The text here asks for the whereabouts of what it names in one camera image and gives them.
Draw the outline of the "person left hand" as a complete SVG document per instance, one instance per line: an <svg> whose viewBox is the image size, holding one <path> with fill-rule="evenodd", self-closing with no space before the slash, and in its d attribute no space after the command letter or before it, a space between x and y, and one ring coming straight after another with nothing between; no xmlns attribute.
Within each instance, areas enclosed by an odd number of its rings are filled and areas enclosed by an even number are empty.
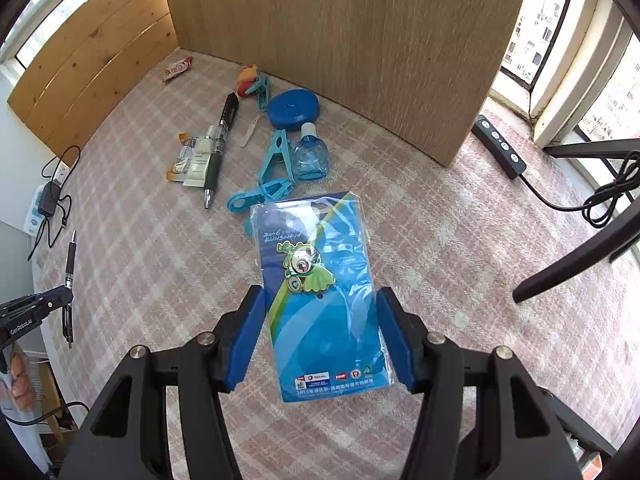
<svg viewBox="0 0 640 480"><path fill-rule="evenodd" d="M27 412L35 404L36 393L28 374L24 354L12 353L8 369L1 374L1 406Z"/></svg>

